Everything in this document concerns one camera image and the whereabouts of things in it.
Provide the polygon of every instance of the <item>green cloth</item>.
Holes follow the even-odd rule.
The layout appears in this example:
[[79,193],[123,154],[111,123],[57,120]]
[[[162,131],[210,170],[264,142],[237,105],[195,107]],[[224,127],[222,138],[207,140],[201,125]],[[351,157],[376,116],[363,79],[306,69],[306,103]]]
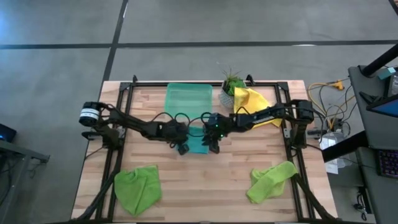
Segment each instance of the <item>green cloth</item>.
[[285,180],[297,173],[293,163],[285,161],[267,170],[251,171],[251,188],[246,196],[251,203],[261,203],[267,198],[278,197],[284,193]]
[[122,207],[138,216],[162,197],[157,166],[122,170],[114,178],[114,192]]

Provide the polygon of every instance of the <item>computer monitor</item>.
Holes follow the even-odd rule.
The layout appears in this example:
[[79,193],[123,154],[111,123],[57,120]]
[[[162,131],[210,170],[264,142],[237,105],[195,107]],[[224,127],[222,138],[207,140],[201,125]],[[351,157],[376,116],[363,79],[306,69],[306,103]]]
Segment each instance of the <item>computer monitor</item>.
[[368,111],[398,118],[398,94],[377,101],[366,107]]
[[16,134],[15,130],[0,124],[0,141],[12,142]]

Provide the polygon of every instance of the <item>monitor screen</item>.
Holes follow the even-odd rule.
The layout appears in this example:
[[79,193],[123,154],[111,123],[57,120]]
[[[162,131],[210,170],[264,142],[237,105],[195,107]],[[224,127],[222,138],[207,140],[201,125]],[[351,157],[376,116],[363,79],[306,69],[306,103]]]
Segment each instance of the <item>monitor screen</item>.
[[372,108],[374,112],[398,117],[398,99]]

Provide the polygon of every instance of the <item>electronic device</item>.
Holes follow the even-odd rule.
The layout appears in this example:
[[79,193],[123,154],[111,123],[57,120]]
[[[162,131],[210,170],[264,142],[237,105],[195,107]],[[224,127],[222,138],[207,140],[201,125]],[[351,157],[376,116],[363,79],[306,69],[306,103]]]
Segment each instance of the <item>electronic device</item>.
[[16,130],[0,124],[0,141],[12,142],[16,134]]
[[379,175],[398,179],[398,151],[376,150],[376,164]]
[[386,81],[384,96],[390,97],[398,94],[398,74],[395,72]]
[[366,109],[375,113],[398,118],[398,95],[376,101],[367,105]]

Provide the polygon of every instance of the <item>teal plastic container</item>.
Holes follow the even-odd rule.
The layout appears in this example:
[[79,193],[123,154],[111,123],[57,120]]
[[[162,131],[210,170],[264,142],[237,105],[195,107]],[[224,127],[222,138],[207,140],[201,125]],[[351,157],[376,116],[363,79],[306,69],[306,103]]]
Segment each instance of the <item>teal plastic container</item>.
[[[164,110],[173,117],[185,113],[190,120],[199,118],[204,112],[212,112],[213,87],[206,84],[169,83],[167,85]],[[203,134],[203,128],[190,125],[189,133]],[[188,135],[187,145],[190,153],[208,154],[208,146],[202,146],[202,137]]]
[[185,113],[190,119],[198,118],[213,109],[213,87],[205,84],[169,83],[164,110],[173,117]]

